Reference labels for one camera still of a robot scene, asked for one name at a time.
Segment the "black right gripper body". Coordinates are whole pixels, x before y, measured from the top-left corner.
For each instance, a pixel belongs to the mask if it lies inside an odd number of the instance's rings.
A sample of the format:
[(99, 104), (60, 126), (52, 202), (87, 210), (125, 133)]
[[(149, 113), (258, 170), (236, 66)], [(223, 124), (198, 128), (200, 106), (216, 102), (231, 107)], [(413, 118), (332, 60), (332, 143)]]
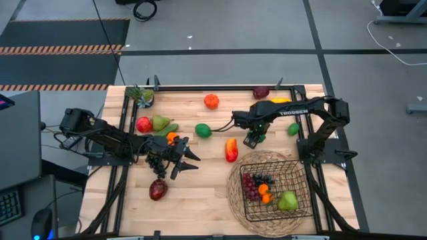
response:
[(266, 134), (268, 130), (267, 125), (255, 125), (248, 131), (246, 138), (244, 139), (244, 145), (251, 149), (255, 149), (258, 145), (258, 135)]

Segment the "green cucumber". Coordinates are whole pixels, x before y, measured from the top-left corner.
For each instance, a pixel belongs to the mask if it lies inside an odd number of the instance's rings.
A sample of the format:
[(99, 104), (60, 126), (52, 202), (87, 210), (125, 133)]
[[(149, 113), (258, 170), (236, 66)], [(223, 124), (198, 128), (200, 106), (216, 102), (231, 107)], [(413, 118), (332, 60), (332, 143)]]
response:
[(165, 127), (164, 129), (158, 131), (156, 133), (157, 136), (162, 136), (162, 137), (166, 137), (169, 133), (177, 131), (179, 129), (179, 125), (177, 123), (172, 123), (169, 124), (167, 127)]

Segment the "black grape bunch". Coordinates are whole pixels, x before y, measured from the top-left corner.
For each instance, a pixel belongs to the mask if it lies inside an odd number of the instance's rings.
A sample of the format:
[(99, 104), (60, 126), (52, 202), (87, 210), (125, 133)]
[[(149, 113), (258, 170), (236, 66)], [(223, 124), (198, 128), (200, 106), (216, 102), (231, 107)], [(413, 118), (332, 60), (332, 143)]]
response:
[(145, 159), (145, 162), (149, 165), (149, 168), (157, 175), (158, 179), (163, 179), (166, 174), (165, 166), (163, 160), (154, 155), (148, 155)]

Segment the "red apple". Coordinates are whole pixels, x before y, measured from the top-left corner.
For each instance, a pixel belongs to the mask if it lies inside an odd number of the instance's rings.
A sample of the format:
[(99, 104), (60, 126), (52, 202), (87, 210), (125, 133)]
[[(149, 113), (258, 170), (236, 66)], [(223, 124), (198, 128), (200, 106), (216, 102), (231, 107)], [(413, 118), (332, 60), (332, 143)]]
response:
[(140, 133), (148, 133), (148, 132), (151, 132), (153, 129), (151, 120), (148, 117), (140, 117), (136, 121), (135, 127)]

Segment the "large dark red fruit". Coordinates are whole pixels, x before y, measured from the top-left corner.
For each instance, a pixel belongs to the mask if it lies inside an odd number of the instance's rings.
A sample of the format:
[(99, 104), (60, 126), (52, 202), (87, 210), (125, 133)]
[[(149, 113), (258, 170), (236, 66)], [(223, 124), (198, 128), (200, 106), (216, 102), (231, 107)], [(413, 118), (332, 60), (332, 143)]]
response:
[(151, 200), (158, 201), (165, 196), (167, 190), (167, 183), (162, 179), (157, 179), (149, 187), (149, 197)]

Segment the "red grape bunch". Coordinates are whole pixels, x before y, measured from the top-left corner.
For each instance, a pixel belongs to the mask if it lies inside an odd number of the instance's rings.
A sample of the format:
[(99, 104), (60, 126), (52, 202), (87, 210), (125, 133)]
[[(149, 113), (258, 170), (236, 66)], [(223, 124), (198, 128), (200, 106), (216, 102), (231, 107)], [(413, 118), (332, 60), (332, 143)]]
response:
[(260, 201), (258, 187), (249, 173), (244, 173), (242, 175), (242, 182), (244, 184), (244, 194), (246, 199), (248, 201)]

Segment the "small dark red fruit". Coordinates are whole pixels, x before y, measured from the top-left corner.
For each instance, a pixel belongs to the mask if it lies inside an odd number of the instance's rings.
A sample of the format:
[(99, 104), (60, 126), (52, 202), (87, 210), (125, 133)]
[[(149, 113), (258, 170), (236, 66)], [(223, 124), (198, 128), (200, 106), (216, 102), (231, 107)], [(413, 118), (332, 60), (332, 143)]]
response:
[(255, 99), (263, 99), (270, 94), (270, 90), (266, 86), (257, 86), (252, 91)]

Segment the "tangerine cluster with leaves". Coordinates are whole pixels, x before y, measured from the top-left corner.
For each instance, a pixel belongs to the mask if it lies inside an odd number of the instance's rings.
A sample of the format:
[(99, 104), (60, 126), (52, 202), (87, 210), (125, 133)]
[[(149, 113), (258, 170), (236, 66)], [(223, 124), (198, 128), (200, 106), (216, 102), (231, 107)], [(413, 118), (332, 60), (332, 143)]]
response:
[(270, 193), (270, 187), (267, 184), (262, 183), (261, 185), (259, 185), (258, 193), (260, 195), (262, 203), (269, 204), (272, 202), (273, 195)]

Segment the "bumpy orange pumpkin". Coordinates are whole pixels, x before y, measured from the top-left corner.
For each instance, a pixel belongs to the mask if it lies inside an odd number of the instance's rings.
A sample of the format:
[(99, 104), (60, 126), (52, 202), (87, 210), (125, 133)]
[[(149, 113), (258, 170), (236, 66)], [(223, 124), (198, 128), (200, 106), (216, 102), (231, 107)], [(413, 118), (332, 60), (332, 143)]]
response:
[(220, 100), (217, 95), (208, 94), (205, 96), (203, 102), (208, 109), (217, 109), (219, 106)]

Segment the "dark blue grape bunch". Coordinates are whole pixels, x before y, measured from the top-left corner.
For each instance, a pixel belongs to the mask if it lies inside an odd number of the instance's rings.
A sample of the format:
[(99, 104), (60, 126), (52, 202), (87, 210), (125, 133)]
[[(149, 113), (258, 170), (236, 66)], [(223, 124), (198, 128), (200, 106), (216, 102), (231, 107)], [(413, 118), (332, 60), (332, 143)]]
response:
[(252, 175), (252, 179), (257, 186), (261, 184), (273, 185), (275, 183), (271, 175), (254, 174)]

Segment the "dark grey desk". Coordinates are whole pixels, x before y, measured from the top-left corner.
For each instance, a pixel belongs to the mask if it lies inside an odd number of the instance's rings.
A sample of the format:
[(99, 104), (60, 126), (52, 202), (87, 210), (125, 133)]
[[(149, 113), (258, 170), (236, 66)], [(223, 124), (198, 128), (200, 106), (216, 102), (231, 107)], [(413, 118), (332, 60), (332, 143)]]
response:
[(46, 175), (22, 185), (24, 216), (0, 227), (0, 240), (33, 240), (31, 224), (40, 209), (56, 199), (55, 178)]

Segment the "black hazard-striped floor mat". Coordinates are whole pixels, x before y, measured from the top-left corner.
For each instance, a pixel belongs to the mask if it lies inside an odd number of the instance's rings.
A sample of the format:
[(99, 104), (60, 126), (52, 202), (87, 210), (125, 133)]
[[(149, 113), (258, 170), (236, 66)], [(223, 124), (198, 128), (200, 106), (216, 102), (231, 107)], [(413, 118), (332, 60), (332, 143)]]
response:
[(16, 20), (0, 34), (0, 91), (113, 85), (129, 19)]

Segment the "small lit screen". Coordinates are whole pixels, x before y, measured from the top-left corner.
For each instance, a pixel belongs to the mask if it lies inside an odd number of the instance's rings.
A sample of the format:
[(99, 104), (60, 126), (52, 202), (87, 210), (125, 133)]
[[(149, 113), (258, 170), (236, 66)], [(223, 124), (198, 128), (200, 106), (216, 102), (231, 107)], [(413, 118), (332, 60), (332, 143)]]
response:
[(13, 107), (14, 105), (15, 102), (12, 99), (0, 94), (0, 111), (6, 108)]

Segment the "black cabinet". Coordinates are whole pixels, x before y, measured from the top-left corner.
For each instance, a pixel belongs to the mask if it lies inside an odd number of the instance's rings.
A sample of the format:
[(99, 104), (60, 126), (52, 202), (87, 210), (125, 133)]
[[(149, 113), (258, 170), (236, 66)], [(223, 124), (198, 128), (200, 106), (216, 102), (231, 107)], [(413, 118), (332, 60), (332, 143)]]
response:
[(405, 16), (420, 0), (383, 0), (380, 9), (385, 16)]

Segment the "grey desk leg frame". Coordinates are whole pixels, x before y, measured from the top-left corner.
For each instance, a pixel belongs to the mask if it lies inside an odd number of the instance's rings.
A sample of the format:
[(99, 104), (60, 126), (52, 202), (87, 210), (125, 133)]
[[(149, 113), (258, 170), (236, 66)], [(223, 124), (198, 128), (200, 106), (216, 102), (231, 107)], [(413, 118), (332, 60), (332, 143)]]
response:
[(380, 15), (374, 21), (375, 23), (427, 24), (427, 0), (420, 0), (411, 12), (405, 16), (385, 16), (380, 9), (380, 4), (376, 5), (373, 1), (372, 4), (380, 12)]

